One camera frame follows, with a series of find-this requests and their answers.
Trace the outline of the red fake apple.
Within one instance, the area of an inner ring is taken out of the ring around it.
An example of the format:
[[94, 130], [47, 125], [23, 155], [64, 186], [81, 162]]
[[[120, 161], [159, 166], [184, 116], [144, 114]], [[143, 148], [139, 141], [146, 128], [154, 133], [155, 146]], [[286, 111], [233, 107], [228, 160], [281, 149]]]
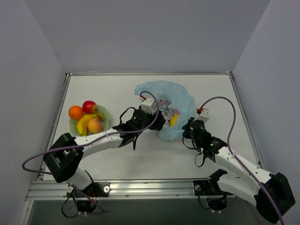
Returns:
[[95, 114], [98, 111], [98, 105], [91, 100], [87, 100], [82, 105], [82, 110], [86, 114]]

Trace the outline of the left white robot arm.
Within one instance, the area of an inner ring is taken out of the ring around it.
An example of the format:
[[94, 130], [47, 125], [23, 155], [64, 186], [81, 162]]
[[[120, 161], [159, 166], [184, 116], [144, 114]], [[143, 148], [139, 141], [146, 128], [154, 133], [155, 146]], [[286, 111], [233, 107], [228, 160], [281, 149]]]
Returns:
[[130, 120], [95, 135], [73, 137], [62, 134], [44, 155], [43, 161], [57, 183], [68, 182], [77, 187], [83, 196], [94, 193], [95, 185], [88, 173], [80, 169], [82, 159], [92, 154], [136, 144], [146, 129], [160, 131], [165, 119], [160, 110], [154, 114], [142, 109], [134, 110]]

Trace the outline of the blue translucent plastic bag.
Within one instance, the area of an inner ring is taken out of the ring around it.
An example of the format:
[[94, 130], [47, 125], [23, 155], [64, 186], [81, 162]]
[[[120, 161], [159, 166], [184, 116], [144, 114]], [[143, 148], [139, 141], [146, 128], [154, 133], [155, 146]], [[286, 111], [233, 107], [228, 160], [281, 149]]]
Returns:
[[[165, 124], [157, 135], [165, 140], [172, 141], [180, 139], [183, 134], [182, 127], [187, 124], [191, 117], [195, 116], [195, 99], [181, 84], [171, 81], [149, 81], [135, 87], [135, 94], [140, 95], [142, 91], [152, 93], [157, 101]], [[170, 126], [170, 120], [179, 114], [175, 126]]]

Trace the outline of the small orange fake fruit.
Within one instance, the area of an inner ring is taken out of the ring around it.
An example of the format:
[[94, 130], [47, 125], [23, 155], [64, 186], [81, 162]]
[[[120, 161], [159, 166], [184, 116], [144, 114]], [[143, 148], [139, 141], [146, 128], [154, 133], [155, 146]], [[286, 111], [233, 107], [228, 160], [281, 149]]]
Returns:
[[70, 107], [68, 110], [68, 115], [73, 120], [80, 120], [83, 114], [84, 114], [83, 109], [78, 105], [74, 105]]

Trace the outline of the orange fake peach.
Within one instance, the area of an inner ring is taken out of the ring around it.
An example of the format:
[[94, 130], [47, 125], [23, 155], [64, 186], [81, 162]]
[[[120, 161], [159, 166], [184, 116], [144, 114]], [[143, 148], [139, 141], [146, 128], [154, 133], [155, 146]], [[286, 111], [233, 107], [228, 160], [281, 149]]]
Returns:
[[103, 131], [103, 127], [97, 118], [91, 119], [87, 124], [87, 128], [91, 134], [98, 134]]

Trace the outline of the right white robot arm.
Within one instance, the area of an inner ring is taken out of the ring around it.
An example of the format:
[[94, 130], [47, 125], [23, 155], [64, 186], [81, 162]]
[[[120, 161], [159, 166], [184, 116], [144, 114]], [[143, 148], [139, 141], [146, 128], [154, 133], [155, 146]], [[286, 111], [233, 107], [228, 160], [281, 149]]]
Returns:
[[283, 222], [295, 198], [282, 173], [272, 174], [239, 156], [229, 144], [206, 131], [202, 120], [190, 118], [183, 130], [183, 137], [192, 140], [205, 158], [224, 167], [209, 176], [211, 192], [233, 194], [255, 206], [270, 223]]

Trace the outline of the yellow fake fruit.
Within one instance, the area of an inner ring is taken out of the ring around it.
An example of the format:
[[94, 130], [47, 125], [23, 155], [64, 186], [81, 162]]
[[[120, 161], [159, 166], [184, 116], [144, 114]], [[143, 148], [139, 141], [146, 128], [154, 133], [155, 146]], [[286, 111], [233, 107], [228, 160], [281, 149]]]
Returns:
[[174, 127], [174, 126], [175, 126], [175, 123], [176, 123], [176, 121], [177, 121], [177, 119], [178, 119], [179, 116], [180, 116], [179, 114], [175, 114], [175, 115], [171, 118], [171, 120], [170, 120], [170, 126], [171, 126], [171, 127]]

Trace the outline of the yellow fake banana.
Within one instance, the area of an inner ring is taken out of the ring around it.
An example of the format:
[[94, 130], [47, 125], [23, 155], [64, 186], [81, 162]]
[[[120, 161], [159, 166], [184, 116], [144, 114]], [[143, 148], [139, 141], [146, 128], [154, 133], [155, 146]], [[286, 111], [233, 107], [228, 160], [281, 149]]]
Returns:
[[87, 124], [93, 118], [97, 118], [99, 122], [105, 120], [104, 116], [100, 113], [83, 115], [83, 117], [77, 122], [76, 125], [79, 136], [86, 136], [88, 134], [89, 131], [87, 128]]

